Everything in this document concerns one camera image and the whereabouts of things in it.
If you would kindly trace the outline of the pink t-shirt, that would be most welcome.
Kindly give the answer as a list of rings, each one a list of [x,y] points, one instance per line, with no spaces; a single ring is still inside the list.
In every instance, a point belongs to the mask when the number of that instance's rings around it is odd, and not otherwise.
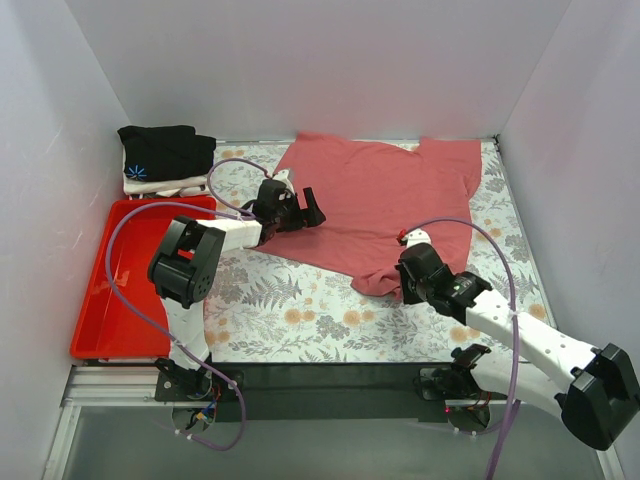
[[[427,229],[441,259],[465,270],[471,247],[470,201],[482,178],[478,140],[421,138],[413,150],[301,132],[279,169],[290,169],[296,190],[312,188],[325,222],[278,233],[261,252],[351,277],[370,296],[401,294],[395,266],[401,231]]]

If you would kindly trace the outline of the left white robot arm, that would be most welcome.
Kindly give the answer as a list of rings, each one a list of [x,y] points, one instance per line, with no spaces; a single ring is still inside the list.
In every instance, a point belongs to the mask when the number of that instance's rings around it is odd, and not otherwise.
[[[170,334],[169,360],[183,368],[178,387],[193,400],[205,398],[213,386],[201,366],[210,350],[205,338],[204,300],[216,276],[221,256],[253,249],[275,234],[313,228],[326,221],[313,189],[302,190],[301,206],[285,178],[266,179],[251,203],[248,217],[195,220],[174,218],[148,269],[148,278],[162,299]]]

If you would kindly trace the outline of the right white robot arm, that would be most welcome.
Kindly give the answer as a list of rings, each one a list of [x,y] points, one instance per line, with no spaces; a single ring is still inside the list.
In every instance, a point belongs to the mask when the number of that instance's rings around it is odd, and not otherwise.
[[[523,365],[473,346],[452,364],[454,389],[464,397],[481,391],[515,397],[559,418],[587,446],[605,451],[639,412],[639,381],[626,351],[590,345],[514,313],[491,285],[470,272],[454,274],[426,241],[411,241],[397,266],[403,300],[426,302],[437,313],[480,331],[510,348]]]

